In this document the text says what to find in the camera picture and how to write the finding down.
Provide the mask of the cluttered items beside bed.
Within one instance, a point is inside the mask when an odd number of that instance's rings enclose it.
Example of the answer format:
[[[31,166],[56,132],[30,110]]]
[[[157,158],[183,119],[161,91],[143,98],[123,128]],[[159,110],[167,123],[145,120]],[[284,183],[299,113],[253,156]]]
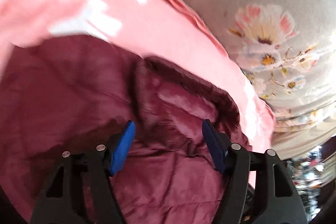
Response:
[[[333,144],[318,145],[301,156],[284,161],[303,202],[308,222],[317,218],[335,192]]]

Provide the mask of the grey floral bed sheet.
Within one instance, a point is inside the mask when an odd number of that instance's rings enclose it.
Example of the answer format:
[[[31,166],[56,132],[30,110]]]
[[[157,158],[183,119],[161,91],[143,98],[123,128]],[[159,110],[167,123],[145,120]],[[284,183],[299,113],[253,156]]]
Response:
[[[289,159],[335,134],[335,0],[183,0],[274,112]]]

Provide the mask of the pink fleece blanket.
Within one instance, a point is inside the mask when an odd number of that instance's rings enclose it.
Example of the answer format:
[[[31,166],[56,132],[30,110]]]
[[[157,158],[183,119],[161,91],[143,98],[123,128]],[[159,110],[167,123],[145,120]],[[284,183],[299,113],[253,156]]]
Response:
[[[223,192],[201,124],[249,150],[273,117],[181,0],[1,0],[1,187],[28,219],[64,151],[136,124],[114,178],[131,223],[209,223]]]

